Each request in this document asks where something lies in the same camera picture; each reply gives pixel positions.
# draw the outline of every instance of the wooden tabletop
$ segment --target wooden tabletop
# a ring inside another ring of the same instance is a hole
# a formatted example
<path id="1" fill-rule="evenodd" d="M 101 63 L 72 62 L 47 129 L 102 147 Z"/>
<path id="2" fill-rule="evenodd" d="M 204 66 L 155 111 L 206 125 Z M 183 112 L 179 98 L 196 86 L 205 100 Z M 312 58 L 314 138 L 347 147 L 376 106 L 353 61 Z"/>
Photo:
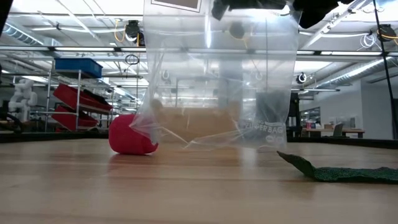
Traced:
<path id="1" fill-rule="evenodd" d="M 324 128 L 303 128 L 303 131 L 308 131 L 308 132 L 333 132 L 333 129 L 324 129 Z M 354 129 L 354 128 L 343 128 L 344 133 L 365 133 L 365 130 L 363 129 Z"/>
<path id="2" fill-rule="evenodd" d="M 315 166 L 398 168 L 398 151 L 284 150 Z M 397 223 L 398 186 L 304 177 L 275 149 L 120 156 L 107 140 L 0 144 L 0 223 Z"/>

